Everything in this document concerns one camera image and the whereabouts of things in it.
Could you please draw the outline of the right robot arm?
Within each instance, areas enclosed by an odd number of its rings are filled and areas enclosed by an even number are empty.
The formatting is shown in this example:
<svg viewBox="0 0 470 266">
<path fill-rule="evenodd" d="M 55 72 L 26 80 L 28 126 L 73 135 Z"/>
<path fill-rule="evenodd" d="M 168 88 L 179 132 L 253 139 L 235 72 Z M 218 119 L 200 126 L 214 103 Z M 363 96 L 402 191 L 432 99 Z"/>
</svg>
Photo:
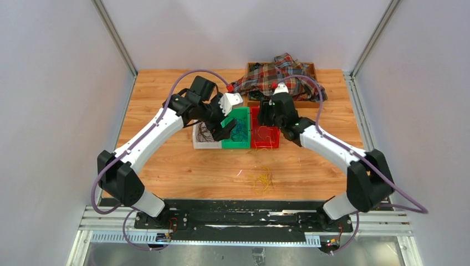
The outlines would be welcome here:
<svg viewBox="0 0 470 266">
<path fill-rule="evenodd" d="M 277 127 L 287 140 L 317 152 L 346 174 L 346 191 L 327 200 L 317 210 L 316 221 L 322 230 L 331 231 L 339 224 L 339 218 L 347 214 L 370 211 L 395 191 L 381 151 L 350 146 L 324 131 L 317 122 L 300 117 L 288 93 L 262 100 L 258 122 Z"/>
</svg>

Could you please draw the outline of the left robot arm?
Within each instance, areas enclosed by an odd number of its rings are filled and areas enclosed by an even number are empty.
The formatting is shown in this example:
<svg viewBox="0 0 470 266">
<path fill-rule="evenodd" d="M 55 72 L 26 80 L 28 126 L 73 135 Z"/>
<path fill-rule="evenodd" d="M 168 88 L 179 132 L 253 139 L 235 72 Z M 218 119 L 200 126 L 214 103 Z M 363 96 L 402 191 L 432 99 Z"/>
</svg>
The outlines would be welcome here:
<svg viewBox="0 0 470 266">
<path fill-rule="evenodd" d="M 102 151 L 98 158 L 98 176 L 93 188 L 100 187 L 118 201 L 149 215 L 149 222 L 157 229 L 165 228 L 170 214 L 164 200 L 145 188 L 138 174 L 149 158 L 172 135 L 202 122 L 215 141 L 228 139 L 236 125 L 222 121 L 231 111 L 243 105 L 239 93 L 213 93 L 217 85 L 196 76 L 190 88 L 170 91 L 162 108 L 131 140 L 113 152 Z"/>
</svg>

